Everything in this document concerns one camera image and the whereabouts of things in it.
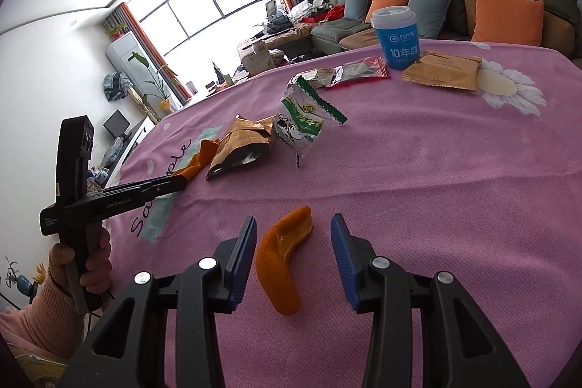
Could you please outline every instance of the snack wrapper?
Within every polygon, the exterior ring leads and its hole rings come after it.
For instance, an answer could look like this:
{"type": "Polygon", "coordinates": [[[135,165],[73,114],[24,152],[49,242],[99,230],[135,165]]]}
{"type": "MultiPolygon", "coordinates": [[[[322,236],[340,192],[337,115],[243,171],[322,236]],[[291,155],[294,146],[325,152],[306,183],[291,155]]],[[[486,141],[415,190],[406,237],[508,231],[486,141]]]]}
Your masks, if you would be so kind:
{"type": "Polygon", "coordinates": [[[446,55],[440,52],[424,52],[402,72],[404,81],[426,86],[477,89],[477,71],[482,58],[446,55]]]}
{"type": "Polygon", "coordinates": [[[335,70],[329,68],[318,68],[312,69],[311,71],[306,71],[305,73],[299,73],[291,78],[289,84],[294,84],[297,82],[298,78],[303,78],[309,83],[313,89],[317,88],[328,88],[331,82],[334,80],[335,70]]]}
{"type": "Polygon", "coordinates": [[[287,85],[273,125],[276,136],[295,152],[299,167],[299,161],[313,145],[324,122],[343,124],[346,120],[346,116],[319,97],[300,76],[287,85]]]}
{"type": "Polygon", "coordinates": [[[313,89],[331,88],[339,83],[367,78],[390,78],[386,60],[380,57],[370,57],[352,61],[334,69],[319,68],[299,73],[289,81],[297,82],[298,78],[305,79],[313,89]]]}
{"type": "Polygon", "coordinates": [[[257,122],[236,116],[218,143],[206,179],[232,168],[251,163],[269,150],[273,117],[257,122]]]}
{"type": "Polygon", "coordinates": [[[343,81],[364,78],[390,78],[386,60],[380,57],[370,57],[338,66],[335,69],[334,79],[330,87],[343,81]]]}

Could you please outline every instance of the blue paper cup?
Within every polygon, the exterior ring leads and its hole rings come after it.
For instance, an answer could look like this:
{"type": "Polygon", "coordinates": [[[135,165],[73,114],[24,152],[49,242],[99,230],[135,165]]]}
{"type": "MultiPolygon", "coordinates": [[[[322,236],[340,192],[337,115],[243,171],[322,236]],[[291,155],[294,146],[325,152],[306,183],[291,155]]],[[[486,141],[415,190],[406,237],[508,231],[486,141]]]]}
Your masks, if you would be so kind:
{"type": "Polygon", "coordinates": [[[406,69],[420,57],[416,15],[409,7],[395,5],[374,11],[372,27],[392,69],[406,69]]]}

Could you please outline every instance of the white flower print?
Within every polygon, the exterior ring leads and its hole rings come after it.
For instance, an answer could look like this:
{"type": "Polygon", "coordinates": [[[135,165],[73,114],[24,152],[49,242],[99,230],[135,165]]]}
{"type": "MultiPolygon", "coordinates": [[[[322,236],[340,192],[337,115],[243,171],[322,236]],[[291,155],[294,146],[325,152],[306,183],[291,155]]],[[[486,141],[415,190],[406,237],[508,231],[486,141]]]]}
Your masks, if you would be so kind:
{"type": "Polygon", "coordinates": [[[494,61],[483,60],[477,73],[477,93],[493,109],[504,104],[515,107],[523,115],[541,116],[537,106],[545,106],[543,92],[535,82],[516,69],[503,69],[494,61]]]}
{"type": "Polygon", "coordinates": [[[491,45],[483,43],[482,41],[471,41],[469,43],[472,43],[474,46],[480,48],[481,50],[491,50],[491,45]]]}

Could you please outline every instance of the pink sleeve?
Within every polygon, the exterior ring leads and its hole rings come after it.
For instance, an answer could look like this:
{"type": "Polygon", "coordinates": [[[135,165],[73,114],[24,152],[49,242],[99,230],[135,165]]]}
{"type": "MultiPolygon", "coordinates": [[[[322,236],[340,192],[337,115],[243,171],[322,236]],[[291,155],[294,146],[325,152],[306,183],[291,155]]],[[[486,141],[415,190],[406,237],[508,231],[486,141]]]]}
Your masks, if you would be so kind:
{"type": "Polygon", "coordinates": [[[40,294],[21,311],[0,313],[2,335],[27,341],[42,351],[71,359],[83,338],[83,317],[75,311],[73,298],[56,287],[50,275],[40,294]]]}

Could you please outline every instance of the human hand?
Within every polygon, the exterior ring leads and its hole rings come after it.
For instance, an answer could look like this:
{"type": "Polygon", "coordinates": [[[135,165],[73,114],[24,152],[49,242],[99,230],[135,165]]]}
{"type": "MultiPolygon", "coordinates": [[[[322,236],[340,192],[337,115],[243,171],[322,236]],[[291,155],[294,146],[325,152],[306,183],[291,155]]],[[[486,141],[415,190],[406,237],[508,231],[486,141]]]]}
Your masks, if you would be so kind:
{"type": "MultiPolygon", "coordinates": [[[[99,247],[92,253],[85,267],[87,272],[81,275],[81,285],[87,288],[87,291],[94,294],[106,292],[111,285],[111,244],[109,242],[109,233],[106,229],[101,229],[99,236],[99,247]]],[[[70,294],[69,282],[65,272],[65,265],[75,259],[75,251],[65,244],[55,244],[48,253],[48,267],[54,282],[70,294]]]]}

